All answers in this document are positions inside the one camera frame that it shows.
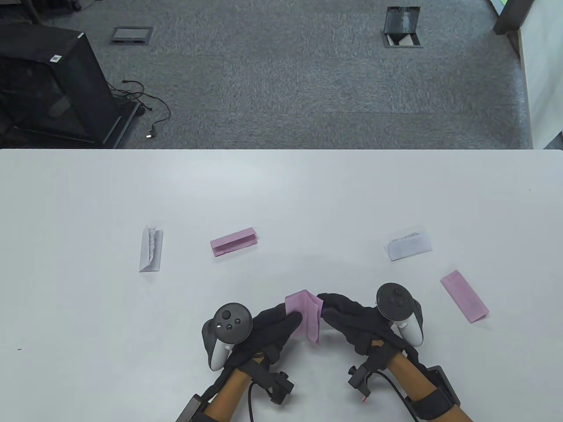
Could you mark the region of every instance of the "white controller handle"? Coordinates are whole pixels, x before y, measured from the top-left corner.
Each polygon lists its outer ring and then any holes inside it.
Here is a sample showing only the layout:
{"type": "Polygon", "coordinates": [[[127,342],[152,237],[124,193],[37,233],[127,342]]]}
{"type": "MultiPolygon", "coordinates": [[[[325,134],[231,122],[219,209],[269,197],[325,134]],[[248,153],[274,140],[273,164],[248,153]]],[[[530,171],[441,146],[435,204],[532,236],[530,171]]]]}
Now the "white controller handle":
{"type": "Polygon", "coordinates": [[[414,313],[412,313],[406,321],[396,322],[395,325],[399,328],[401,337],[411,346],[419,347],[424,341],[422,330],[414,313]]]}
{"type": "Polygon", "coordinates": [[[209,367],[212,371],[218,371],[223,368],[223,365],[227,361],[229,354],[233,350],[234,344],[223,343],[220,340],[215,342],[215,347],[213,348],[213,354],[211,355],[211,362],[209,367]]]}

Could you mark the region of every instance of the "white folded paper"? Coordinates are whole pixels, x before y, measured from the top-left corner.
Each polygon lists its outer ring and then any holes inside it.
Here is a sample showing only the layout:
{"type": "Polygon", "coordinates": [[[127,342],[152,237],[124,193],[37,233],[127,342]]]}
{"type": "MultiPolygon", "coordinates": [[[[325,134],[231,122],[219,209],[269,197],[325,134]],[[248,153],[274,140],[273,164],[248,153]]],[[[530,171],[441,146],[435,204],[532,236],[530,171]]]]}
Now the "white folded paper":
{"type": "Polygon", "coordinates": [[[162,230],[157,230],[156,227],[146,226],[143,230],[139,272],[160,271],[162,236],[162,230]]]}
{"type": "Polygon", "coordinates": [[[396,261],[398,259],[411,257],[423,252],[432,250],[430,236],[425,231],[416,231],[400,239],[391,240],[385,246],[389,259],[396,261]]]}

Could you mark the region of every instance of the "folded paper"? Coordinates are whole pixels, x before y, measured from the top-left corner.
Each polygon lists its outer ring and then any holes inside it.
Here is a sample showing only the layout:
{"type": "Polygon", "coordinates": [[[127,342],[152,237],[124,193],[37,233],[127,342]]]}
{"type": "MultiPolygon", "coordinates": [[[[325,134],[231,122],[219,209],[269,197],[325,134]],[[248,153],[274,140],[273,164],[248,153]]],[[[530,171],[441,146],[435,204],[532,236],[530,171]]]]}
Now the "folded paper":
{"type": "Polygon", "coordinates": [[[160,271],[162,236],[162,230],[157,230],[156,227],[146,226],[143,230],[139,272],[160,271]]]}
{"type": "Polygon", "coordinates": [[[430,236],[424,231],[416,231],[400,239],[391,240],[385,246],[389,259],[396,261],[432,250],[430,236]]]}
{"type": "Polygon", "coordinates": [[[307,336],[313,343],[319,344],[320,313],[323,301],[307,290],[301,290],[285,298],[285,312],[301,312],[303,321],[291,335],[292,338],[307,336]]]}
{"type": "Polygon", "coordinates": [[[232,235],[220,237],[211,241],[211,249],[216,257],[235,250],[243,249],[258,243],[256,231],[253,228],[238,231],[232,235]]]}
{"type": "Polygon", "coordinates": [[[481,298],[459,271],[455,270],[448,274],[440,282],[471,324],[489,314],[481,298]]]}

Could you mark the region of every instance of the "black clamp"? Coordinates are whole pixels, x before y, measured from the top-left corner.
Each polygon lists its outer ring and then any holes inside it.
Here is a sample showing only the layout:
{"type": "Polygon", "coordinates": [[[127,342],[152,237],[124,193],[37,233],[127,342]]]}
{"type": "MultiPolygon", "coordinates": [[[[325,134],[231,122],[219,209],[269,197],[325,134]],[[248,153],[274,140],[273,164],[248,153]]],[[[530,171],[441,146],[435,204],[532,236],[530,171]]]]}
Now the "black clamp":
{"type": "Polygon", "coordinates": [[[371,391],[368,388],[368,378],[375,372],[384,370],[387,364],[397,354],[397,349],[388,343],[383,346],[373,347],[372,352],[368,355],[368,359],[360,365],[357,369],[355,366],[348,370],[348,374],[352,375],[348,380],[348,384],[358,390],[364,395],[369,397],[371,391]]]}
{"type": "Polygon", "coordinates": [[[293,384],[288,380],[286,373],[269,372],[253,359],[239,366],[239,370],[250,375],[256,384],[266,390],[272,403],[276,405],[281,405],[285,397],[293,390],[293,384]]]}
{"type": "Polygon", "coordinates": [[[182,410],[182,413],[178,416],[178,419],[176,419],[176,422],[190,422],[197,415],[203,415],[208,405],[208,402],[204,401],[197,394],[194,394],[184,410],[182,410]]]}

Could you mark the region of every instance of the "wooden arm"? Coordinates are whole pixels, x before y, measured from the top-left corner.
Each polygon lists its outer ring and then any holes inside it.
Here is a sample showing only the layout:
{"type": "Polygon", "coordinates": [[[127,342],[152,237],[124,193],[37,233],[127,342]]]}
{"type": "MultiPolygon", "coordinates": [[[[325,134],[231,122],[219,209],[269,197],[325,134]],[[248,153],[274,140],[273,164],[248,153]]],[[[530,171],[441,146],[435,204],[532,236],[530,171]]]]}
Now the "wooden arm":
{"type": "MultiPolygon", "coordinates": [[[[373,346],[382,346],[383,341],[373,341],[373,346]]],[[[405,393],[413,402],[419,401],[430,395],[436,386],[426,379],[424,375],[402,353],[397,353],[387,365],[405,393]]],[[[457,405],[454,405],[446,414],[434,422],[473,422],[457,405]]]]}
{"type": "MultiPolygon", "coordinates": [[[[254,358],[258,363],[262,362],[263,359],[264,357],[254,358]]],[[[240,399],[251,381],[250,375],[235,369],[225,386],[217,393],[203,413],[217,422],[230,422],[240,399]]]]}

